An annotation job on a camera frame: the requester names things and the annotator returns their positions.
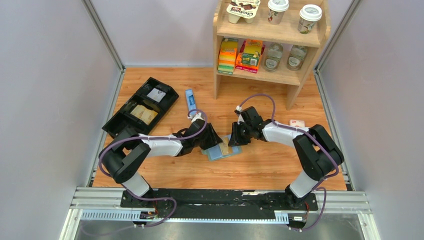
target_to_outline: aluminum frame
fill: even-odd
[[[133,221],[139,219],[140,213],[154,211],[150,207],[121,207],[121,197],[125,189],[122,187],[77,187],[73,196],[60,240],[73,240],[76,236],[80,220],[112,220]],[[246,192],[248,195],[268,192],[284,192],[278,190],[258,190]],[[324,192],[315,191],[318,213],[323,205]],[[246,224],[285,224],[288,214],[299,214],[304,211],[276,210],[276,219],[200,219],[170,218],[170,222],[178,223],[246,223]],[[363,191],[327,191],[325,214],[355,214],[361,220],[365,240],[379,240],[372,211]]]
[[[341,147],[341,143],[339,141],[337,135],[337,126],[332,118],[331,108],[329,106],[327,100],[326,90],[322,84],[322,78],[320,77],[320,69],[326,63],[326,59],[328,58],[331,49],[333,48],[335,42],[339,38],[340,34],[343,32],[346,24],[349,23],[351,16],[355,13],[355,10],[360,3],[361,0],[353,0],[348,12],[343,17],[341,24],[336,29],[336,33],[334,37],[330,40],[328,47],[324,50],[318,64],[315,68],[315,79],[321,94],[321,99],[323,103],[323,107],[325,110],[325,114],[328,119],[328,123],[330,126],[331,134],[334,138],[334,141]],[[119,95],[119,91],[122,85],[122,81],[125,74],[126,66],[123,65],[116,49],[114,48],[112,41],[110,40],[98,14],[96,13],[95,7],[92,4],[91,0],[82,0],[85,5],[88,14],[93,20],[94,25],[99,31],[103,41],[108,48],[112,58],[114,59],[116,65],[121,70],[121,75],[116,86],[115,95],[113,97],[112,103],[110,105],[110,110],[108,113],[108,117],[110,118],[113,114],[115,104]],[[98,149],[96,152],[96,156],[94,156],[93,161],[93,172],[88,182],[88,186],[91,186],[93,179],[97,172],[97,155],[103,149],[104,142],[106,139],[107,133],[103,133],[101,138],[99,139]],[[342,174],[345,179],[346,184],[353,184],[350,182],[349,172],[348,172],[348,164],[343,163],[341,165]],[[133,218],[137,217],[141,211],[153,211],[153,208],[122,208],[120,207],[122,192],[124,188],[121,187],[77,187],[75,190],[75,194],[73,196],[65,223],[63,225],[60,240],[74,240],[78,225],[80,220],[86,219],[103,219],[103,220],[114,220],[114,221],[129,221]],[[261,194],[267,192],[284,192],[284,191],[266,191],[266,190],[258,190],[254,193],[247,192],[246,194]],[[319,206],[319,211],[321,210],[324,193],[322,191],[315,192],[317,203]],[[277,216],[277,223],[282,223],[286,214],[295,214],[295,213],[303,213],[303,211],[274,211]],[[368,203],[367,196],[363,191],[327,191],[327,202],[325,205],[325,214],[354,214],[358,216],[360,221],[361,230],[365,240],[380,240],[380,236],[374,221],[374,217]],[[179,218],[170,218],[172,222],[223,222],[223,223],[239,223],[242,219],[233,219],[233,220],[223,220],[223,219],[179,219]],[[244,223],[275,223],[276,221],[243,221]]]

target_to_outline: white paper cup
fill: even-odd
[[[319,6],[313,4],[303,6],[300,10],[300,19],[297,30],[301,34],[308,34],[322,16],[323,11]]]
[[[280,24],[284,13],[289,9],[289,0],[269,0],[268,8],[268,23]]]

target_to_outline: cup lid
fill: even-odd
[[[300,16],[305,20],[316,22],[323,16],[323,11],[317,5],[307,4],[300,10]]]
[[[284,12],[289,9],[289,0],[269,0],[268,8],[276,12]]]

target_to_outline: white wall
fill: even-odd
[[[352,181],[383,240],[424,235],[423,8],[362,1],[321,71]]]
[[[333,32],[351,1],[328,0]],[[125,65],[213,65],[212,20],[218,0],[92,2]]]
[[[58,239],[119,71],[80,0],[0,1],[0,239]]]

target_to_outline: shelf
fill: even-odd
[[[214,53],[214,73],[213,73],[213,98],[217,99],[220,89],[222,76],[236,78],[253,79],[287,85],[287,96],[285,107],[287,110],[295,105],[303,85],[309,77],[317,63],[321,52],[330,36],[330,11],[328,0],[290,0],[290,6],[284,13],[282,21],[278,25],[268,22],[267,0],[262,0],[258,7],[256,16],[252,23],[246,23],[244,18],[233,24],[228,21],[229,13],[227,7],[231,0],[218,0],[218,4],[213,14],[213,53]],[[322,9],[322,18],[316,23],[316,26],[308,34],[301,34],[298,31],[299,11],[306,4],[315,4]],[[218,73],[218,59],[223,37],[232,37],[239,39],[255,39],[265,42],[294,44],[309,47],[303,66],[298,71],[287,69],[287,58],[289,52],[284,52],[279,67],[275,72],[268,72],[263,67],[263,60],[257,73],[251,73],[236,69],[232,75]]]
[[[248,72],[245,70],[235,69],[232,75],[225,73],[217,73],[222,76],[230,76],[236,78],[253,79],[265,82],[288,84],[299,86],[301,84],[299,71],[292,71],[286,67],[287,58],[289,58],[289,52],[284,52],[282,55],[281,62],[274,72],[269,72],[264,69],[264,58],[260,60],[260,66],[257,73]]]
[[[217,19],[216,34],[219,36],[321,47],[319,24],[308,34],[299,33],[299,10],[287,10],[281,23],[273,25],[268,22],[267,4],[261,3],[252,23],[246,23],[244,18],[240,18],[234,24],[228,21],[227,6],[228,3],[222,3]]]

